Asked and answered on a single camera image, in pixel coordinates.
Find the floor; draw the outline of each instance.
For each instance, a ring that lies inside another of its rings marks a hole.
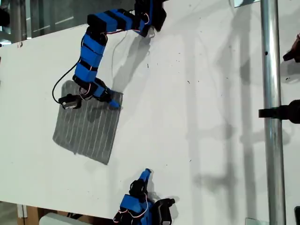
[[[0,43],[10,44],[85,24],[87,15],[109,9],[134,9],[135,0],[0,0],[10,13],[9,28],[0,27]]]
[[[15,204],[0,202],[0,224],[17,225],[17,207]]]
[[[32,37],[85,24],[88,14],[103,12],[114,8],[130,10],[134,8],[135,3],[135,0],[27,1],[30,2]]]

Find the black cable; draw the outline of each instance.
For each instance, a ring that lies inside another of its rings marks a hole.
[[[84,36],[82,37],[82,39],[81,39],[81,44],[80,44],[80,46],[82,46],[83,45],[83,38],[84,38]],[[52,98],[54,99],[54,101],[56,102],[56,103],[58,103],[59,104],[59,102],[56,100],[56,98],[55,98],[55,96],[54,96],[54,91],[55,91],[55,88],[56,88],[56,86],[57,86],[57,84],[68,74],[68,73],[70,73],[70,71],[72,70],[72,69],[74,69],[74,67],[76,67],[76,65],[77,65],[77,63],[80,61],[80,58],[79,58],[79,60],[72,66],[72,68],[70,68],[57,82],[56,82],[56,84],[54,85],[54,87],[53,87],[53,89],[52,89]]]

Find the white table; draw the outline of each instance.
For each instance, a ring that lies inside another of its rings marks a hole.
[[[52,140],[52,87],[77,61],[86,25],[0,48],[1,201],[112,218],[150,168],[149,191],[177,200],[175,225],[268,220],[260,4],[171,0],[165,9],[151,40],[109,36],[98,77],[124,91],[124,102],[107,166]],[[279,1],[281,55],[299,32],[299,9]],[[299,74],[282,63],[283,104],[299,98]],[[283,129],[290,225],[300,204],[300,127]]]

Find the blue foam padding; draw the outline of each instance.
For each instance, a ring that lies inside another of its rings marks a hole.
[[[85,82],[93,82],[97,75],[97,71],[90,71],[78,62],[75,75]]]
[[[140,179],[142,179],[142,180],[145,181],[145,182],[148,182],[149,177],[150,177],[150,174],[151,174],[151,170],[145,169],[145,171],[142,172],[142,174],[141,174],[141,176],[140,176]]]
[[[130,195],[124,195],[120,207],[131,210],[136,213],[142,212],[140,201],[137,198],[134,198]]]
[[[103,91],[104,91],[104,88],[103,87],[101,87],[99,84],[97,84],[97,83],[95,83],[97,86],[98,86],[98,88],[96,89],[96,91],[94,92],[94,96],[96,96],[96,97],[100,97],[101,95],[102,95],[102,93],[103,93]]]
[[[114,107],[114,108],[119,108],[119,107],[120,107],[120,104],[117,103],[115,100],[111,100],[111,101],[109,102],[109,104],[110,104],[112,107]]]
[[[97,41],[94,41],[89,35],[84,35],[83,43],[85,43],[90,49],[92,49],[97,54],[103,55],[105,46],[99,44]]]
[[[81,47],[80,57],[92,67],[99,67],[103,55],[99,55],[85,46]]]
[[[118,12],[118,10],[116,9],[113,9],[111,10],[114,14],[116,14],[118,17],[122,18],[123,20],[126,21],[126,30],[131,30],[131,27],[132,27],[132,20],[125,16],[124,14]]]
[[[141,218],[141,224],[142,225],[151,225],[152,224],[152,213],[151,209],[153,207],[153,204],[151,202],[148,202],[148,210],[145,212],[144,216]],[[142,208],[146,210],[147,203],[142,203]]]
[[[118,22],[115,19],[105,13],[97,13],[95,15],[106,22],[106,32],[113,32],[117,30]]]

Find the black clamp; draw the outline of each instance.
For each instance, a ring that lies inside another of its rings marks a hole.
[[[283,56],[284,61],[294,59],[295,62],[300,62],[300,34],[297,35],[296,41],[292,45],[290,51]]]
[[[300,100],[294,100],[289,105],[260,109],[258,114],[259,118],[290,120],[292,123],[300,124]]]
[[[67,96],[59,98],[58,102],[64,109],[79,109],[82,99],[79,95],[67,94]]]

